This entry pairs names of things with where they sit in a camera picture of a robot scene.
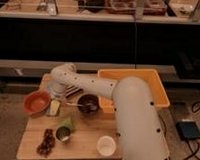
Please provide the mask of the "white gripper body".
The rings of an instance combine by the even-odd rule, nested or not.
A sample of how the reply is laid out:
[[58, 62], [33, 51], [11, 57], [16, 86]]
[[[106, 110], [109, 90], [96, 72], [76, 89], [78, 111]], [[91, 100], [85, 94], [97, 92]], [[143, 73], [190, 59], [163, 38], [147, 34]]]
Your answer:
[[47, 84], [47, 88], [53, 99], [63, 99], [66, 97], [66, 85], [62, 85], [55, 80], [51, 80]]

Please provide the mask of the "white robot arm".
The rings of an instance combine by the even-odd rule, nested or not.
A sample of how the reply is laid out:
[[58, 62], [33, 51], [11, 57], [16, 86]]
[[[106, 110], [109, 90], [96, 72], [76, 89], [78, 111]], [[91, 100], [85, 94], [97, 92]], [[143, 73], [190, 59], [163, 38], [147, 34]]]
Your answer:
[[158, 110], [170, 105], [155, 69], [100, 69], [96, 76], [81, 75], [65, 63], [51, 70], [53, 95], [66, 85], [97, 94], [103, 110], [115, 110], [122, 160], [169, 160]]

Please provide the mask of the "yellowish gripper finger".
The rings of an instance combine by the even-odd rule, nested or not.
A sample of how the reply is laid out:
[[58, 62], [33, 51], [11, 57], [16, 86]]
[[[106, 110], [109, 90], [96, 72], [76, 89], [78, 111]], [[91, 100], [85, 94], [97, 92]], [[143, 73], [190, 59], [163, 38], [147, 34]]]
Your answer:
[[50, 114], [55, 116], [57, 114], [59, 108], [59, 101], [57, 100], [52, 100], [52, 102], [50, 103]]

